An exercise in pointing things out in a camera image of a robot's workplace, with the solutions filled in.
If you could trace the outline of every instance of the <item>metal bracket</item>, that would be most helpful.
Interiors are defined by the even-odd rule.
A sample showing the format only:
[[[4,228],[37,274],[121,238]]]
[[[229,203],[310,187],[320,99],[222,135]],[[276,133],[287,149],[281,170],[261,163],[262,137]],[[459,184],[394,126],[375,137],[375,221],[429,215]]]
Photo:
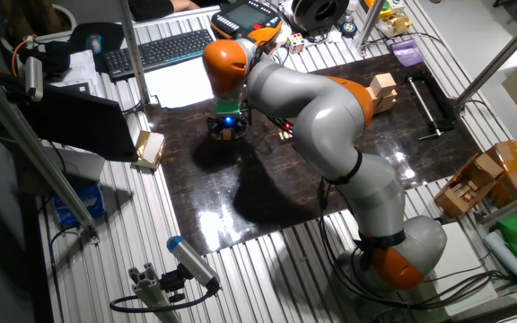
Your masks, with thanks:
[[[99,239],[99,234],[96,230],[87,230],[87,235],[89,236],[89,244],[96,246],[101,242]]]

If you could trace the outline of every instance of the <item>spool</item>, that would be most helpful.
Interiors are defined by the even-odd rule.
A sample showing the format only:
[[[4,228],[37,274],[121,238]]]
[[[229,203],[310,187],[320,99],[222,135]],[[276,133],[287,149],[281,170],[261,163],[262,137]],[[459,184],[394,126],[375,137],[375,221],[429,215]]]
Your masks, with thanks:
[[[327,31],[342,17],[348,0],[293,0],[294,21],[307,34]]]

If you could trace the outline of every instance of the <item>cardboard box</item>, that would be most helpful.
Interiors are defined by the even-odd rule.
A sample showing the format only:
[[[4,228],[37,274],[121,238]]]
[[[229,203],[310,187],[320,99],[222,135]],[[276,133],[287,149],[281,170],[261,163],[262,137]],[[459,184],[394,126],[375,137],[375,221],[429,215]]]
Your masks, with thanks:
[[[164,135],[141,131],[135,145],[139,160],[133,165],[157,169],[161,163],[163,142]]]
[[[504,169],[489,197],[496,207],[506,206],[517,199],[517,142],[495,144],[486,153]]]
[[[502,172],[502,168],[486,153],[476,154],[440,190],[434,201],[450,217],[458,217],[490,192]]]

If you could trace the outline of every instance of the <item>monitor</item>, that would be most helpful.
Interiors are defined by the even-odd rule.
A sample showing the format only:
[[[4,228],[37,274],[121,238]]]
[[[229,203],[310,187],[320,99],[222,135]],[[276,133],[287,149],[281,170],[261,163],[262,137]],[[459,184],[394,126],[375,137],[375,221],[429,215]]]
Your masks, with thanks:
[[[9,74],[0,74],[0,80],[25,89],[21,79]],[[138,159],[118,102],[46,84],[41,101],[17,106],[41,139],[97,153],[108,161]]]

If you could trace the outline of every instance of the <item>blue object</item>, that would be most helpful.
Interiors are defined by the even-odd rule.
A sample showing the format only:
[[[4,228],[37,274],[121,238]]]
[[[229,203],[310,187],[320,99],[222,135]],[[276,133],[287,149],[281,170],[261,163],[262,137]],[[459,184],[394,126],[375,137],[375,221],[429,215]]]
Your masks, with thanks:
[[[356,25],[351,22],[345,22],[341,26],[342,37],[353,38],[356,34]]]
[[[169,252],[172,253],[172,251],[175,250],[175,248],[177,248],[177,246],[179,246],[182,241],[184,241],[184,239],[181,236],[170,238],[169,241],[167,241],[167,249]]]
[[[94,56],[99,55],[103,50],[101,45],[101,35],[89,35],[85,40],[85,48],[90,49]]]
[[[89,211],[93,219],[105,214],[103,196],[97,185],[78,188],[75,190],[75,193],[81,198],[81,202],[87,207],[87,211]],[[65,202],[57,195],[53,196],[53,208],[61,224],[77,223],[77,219],[75,219],[71,211],[67,208]]]

